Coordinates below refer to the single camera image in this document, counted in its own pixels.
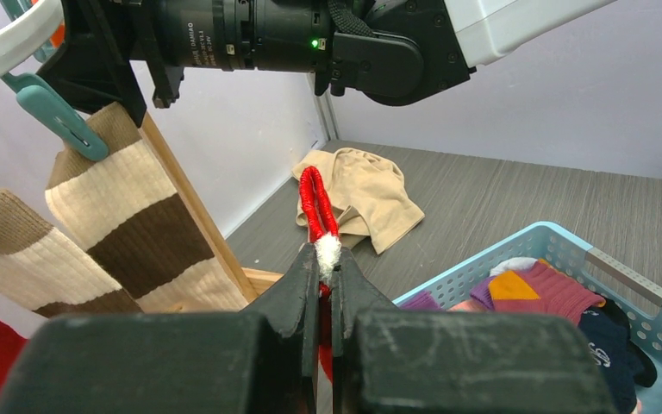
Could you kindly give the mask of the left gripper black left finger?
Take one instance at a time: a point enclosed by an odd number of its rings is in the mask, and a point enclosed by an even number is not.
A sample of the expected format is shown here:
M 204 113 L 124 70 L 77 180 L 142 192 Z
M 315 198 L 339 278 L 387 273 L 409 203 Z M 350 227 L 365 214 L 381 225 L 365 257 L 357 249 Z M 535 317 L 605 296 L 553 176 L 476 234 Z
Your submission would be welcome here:
M 304 245 L 286 273 L 244 312 L 259 318 L 253 345 L 251 413 L 315 413 L 320 274 Z

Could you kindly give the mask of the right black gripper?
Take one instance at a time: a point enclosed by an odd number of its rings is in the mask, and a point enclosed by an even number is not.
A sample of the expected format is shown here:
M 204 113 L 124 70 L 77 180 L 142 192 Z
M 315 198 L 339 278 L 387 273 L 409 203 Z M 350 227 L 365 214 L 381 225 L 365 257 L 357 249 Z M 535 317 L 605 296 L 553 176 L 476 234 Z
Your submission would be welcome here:
M 178 100 L 184 68 L 163 54 L 158 2 L 68 0 L 61 6 L 64 40 L 37 73 L 75 110 L 92 115 L 119 103 L 141 126 L 147 100 L 134 61 L 147 64 L 151 104 L 167 109 Z

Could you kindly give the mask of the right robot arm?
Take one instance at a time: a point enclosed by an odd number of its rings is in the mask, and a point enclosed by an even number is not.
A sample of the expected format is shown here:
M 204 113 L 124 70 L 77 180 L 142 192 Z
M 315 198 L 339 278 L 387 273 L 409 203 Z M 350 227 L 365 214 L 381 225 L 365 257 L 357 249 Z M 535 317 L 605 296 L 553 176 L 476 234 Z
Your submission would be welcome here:
M 348 89 L 405 106 L 464 83 L 480 67 L 591 11 L 602 0 L 65 1 L 65 38 L 39 69 L 74 109 L 147 106 L 132 63 L 143 61 L 153 103 L 176 102 L 187 68 L 303 72 L 314 92 Z

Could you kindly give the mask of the red white patterned sock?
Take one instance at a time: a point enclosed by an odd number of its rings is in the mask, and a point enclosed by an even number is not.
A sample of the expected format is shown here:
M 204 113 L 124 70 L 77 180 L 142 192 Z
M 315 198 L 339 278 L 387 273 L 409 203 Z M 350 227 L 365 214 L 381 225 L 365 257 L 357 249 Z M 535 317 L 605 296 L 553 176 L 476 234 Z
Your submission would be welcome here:
M 318 359 L 322 371 L 331 384 L 333 412 L 342 403 L 337 396 L 343 379 L 342 368 L 336 352 L 340 350 L 338 311 L 334 301 L 338 298 L 334 287 L 334 274 L 340 264 L 342 244 L 339 225 L 333 206 L 323 183 L 320 171 L 314 166 L 303 169 L 299 180 L 299 197 L 308 224 L 309 242 L 314 245 L 315 259 L 319 267 L 318 282 Z

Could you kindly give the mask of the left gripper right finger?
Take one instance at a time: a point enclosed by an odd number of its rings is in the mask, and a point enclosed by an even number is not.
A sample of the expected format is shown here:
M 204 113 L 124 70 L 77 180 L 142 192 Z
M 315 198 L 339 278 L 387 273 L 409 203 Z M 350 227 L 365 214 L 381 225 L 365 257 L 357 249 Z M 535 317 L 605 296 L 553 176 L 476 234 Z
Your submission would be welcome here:
M 333 412 L 358 413 L 363 369 L 354 333 L 356 317 L 395 305 L 367 279 L 349 248 L 340 251 L 333 270 L 330 304 Z

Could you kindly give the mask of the beige brown striped sock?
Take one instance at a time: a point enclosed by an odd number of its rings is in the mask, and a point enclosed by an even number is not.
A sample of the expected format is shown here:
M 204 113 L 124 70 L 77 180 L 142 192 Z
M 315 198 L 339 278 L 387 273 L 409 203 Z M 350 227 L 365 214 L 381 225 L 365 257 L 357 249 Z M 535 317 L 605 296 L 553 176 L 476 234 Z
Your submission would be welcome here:
M 0 293 L 43 317 L 141 309 L 85 251 L 8 190 L 0 191 Z

